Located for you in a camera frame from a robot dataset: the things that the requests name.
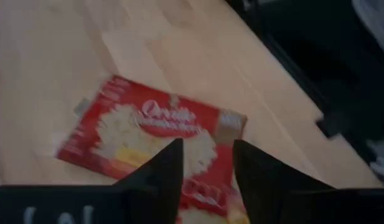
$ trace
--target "red package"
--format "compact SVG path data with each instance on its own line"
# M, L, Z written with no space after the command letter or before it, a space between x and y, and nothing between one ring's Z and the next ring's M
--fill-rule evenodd
M184 139L181 207L226 215L232 144L246 117L112 76L57 157L122 179L175 138Z
M176 224L249 224L246 208L241 195L237 190L232 190L228 196L227 216L200 210L190 206L178 211Z

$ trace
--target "microwave popcorn bag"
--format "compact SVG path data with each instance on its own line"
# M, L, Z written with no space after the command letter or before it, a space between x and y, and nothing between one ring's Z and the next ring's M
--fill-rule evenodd
M113 75L57 157L122 179L175 138L184 139L180 206L227 215L232 144L246 117Z

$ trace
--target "logo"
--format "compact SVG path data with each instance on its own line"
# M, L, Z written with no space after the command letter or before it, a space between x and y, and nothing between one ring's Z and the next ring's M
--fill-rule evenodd
M139 126L154 126L172 131L199 133L202 127L194 124L196 115L188 108L178 107L179 99L171 97L170 108L162 108L156 100L147 100L136 115Z

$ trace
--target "yellow label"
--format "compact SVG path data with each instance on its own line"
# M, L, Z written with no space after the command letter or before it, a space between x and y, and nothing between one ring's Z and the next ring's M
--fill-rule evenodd
M229 224L250 224L247 215L238 210L230 211L228 214L228 222Z
M128 149L125 146L121 147L116 151L117 160L130 164L132 166L136 166L136 167L140 167L151 158L152 158L152 155L146 152L141 152L134 149Z

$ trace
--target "wooden floor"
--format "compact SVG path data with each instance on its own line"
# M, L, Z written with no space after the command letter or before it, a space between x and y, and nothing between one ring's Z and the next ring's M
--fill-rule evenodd
M54 159L110 73L248 116L245 139L335 187L379 181L224 0L0 0L0 184L109 184Z

